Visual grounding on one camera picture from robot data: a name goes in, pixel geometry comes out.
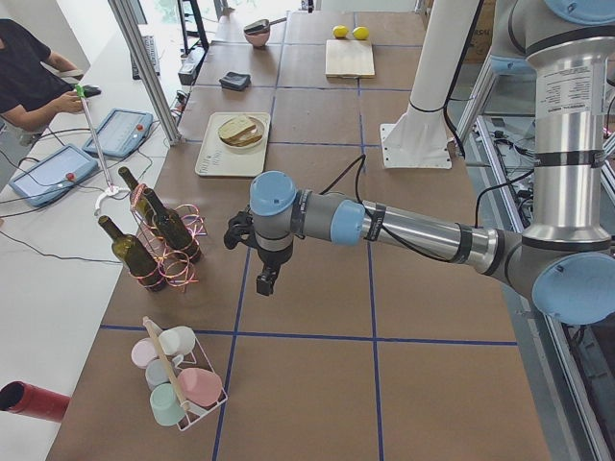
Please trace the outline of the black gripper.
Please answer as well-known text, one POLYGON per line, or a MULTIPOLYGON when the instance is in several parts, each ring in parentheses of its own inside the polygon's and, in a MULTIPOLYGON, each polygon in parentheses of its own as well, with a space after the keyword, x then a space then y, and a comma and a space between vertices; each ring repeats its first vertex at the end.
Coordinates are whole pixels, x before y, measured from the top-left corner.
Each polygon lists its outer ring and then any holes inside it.
POLYGON ((263 262, 262 271, 256 278, 257 292, 262 296, 271 296, 282 265, 292 257, 293 238, 272 240, 257 237, 256 240, 258 256, 263 262))

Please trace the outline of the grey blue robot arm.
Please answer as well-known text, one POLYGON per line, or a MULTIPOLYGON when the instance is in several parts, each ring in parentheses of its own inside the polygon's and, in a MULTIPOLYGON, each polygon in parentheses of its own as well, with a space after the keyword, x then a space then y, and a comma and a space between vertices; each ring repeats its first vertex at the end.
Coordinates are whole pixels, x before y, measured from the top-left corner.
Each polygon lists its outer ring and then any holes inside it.
POLYGON ((437 1, 406 113, 381 129, 391 205, 298 189, 279 171, 250 188, 250 244, 273 291, 295 238, 338 245, 360 240, 406 247, 436 261, 467 264, 498 279, 541 312, 571 325, 593 324, 614 310, 611 237, 600 224, 603 98, 614 51, 610 1, 501 1, 493 51, 499 61, 536 73, 533 219, 520 232, 467 226, 467 191, 455 192, 443 111, 470 33, 477 1, 437 1), (410 195, 400 196, 407 180, 410 195))

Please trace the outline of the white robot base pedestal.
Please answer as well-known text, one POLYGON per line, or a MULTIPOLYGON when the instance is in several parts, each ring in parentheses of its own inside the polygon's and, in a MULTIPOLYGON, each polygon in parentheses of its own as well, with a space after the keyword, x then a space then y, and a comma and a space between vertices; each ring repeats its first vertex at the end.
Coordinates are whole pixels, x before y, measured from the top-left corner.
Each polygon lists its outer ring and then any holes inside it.
POLYGON ((381 125, 385 168, 452 167, 447 149, 445 107, 481 6, 480 0, 439 0, 432 3, 406 112, 396 123, 381 125))

